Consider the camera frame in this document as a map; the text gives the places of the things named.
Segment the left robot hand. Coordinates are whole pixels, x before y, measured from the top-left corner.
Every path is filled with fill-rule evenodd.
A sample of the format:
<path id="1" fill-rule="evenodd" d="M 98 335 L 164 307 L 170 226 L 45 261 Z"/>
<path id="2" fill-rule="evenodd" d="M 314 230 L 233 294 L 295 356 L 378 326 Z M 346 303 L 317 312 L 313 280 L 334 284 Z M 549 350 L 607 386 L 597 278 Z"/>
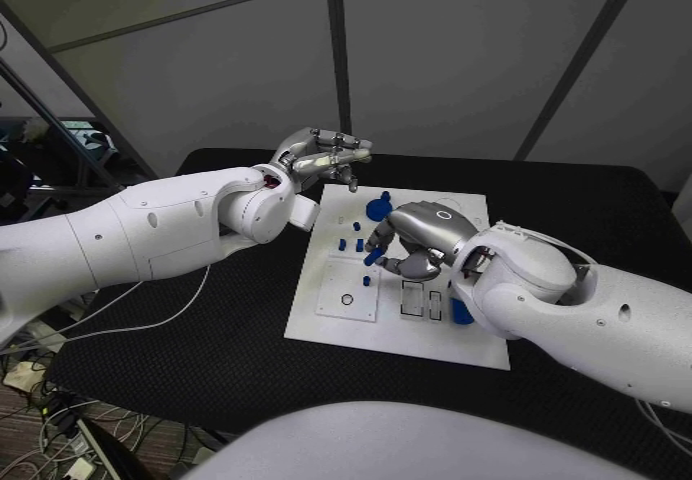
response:
<path id="1" fill-rule="evenodd" d="M 321 179 L 340 182 L 355 193 L 357 178 L 352 164 L 372 160 L 372 148 L 370 141 L 346 133 L 305 127 L 284 139 L 269 164 L 287 174 L 295 193 Z"/>

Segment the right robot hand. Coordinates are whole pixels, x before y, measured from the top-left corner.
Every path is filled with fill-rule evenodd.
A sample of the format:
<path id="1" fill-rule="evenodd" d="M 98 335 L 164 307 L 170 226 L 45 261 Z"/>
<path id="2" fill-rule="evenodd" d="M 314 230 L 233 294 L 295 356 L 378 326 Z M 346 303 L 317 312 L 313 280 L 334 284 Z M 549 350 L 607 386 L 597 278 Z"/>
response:
<path id="1" fill-rule="evenodd" d="M 406 280 L 429 281 L 478 233 L 471 221 L 442 204 L 419 201 L 399 206 L 379 222 L 365 250 L 379 249 L 375 264 Z"/>

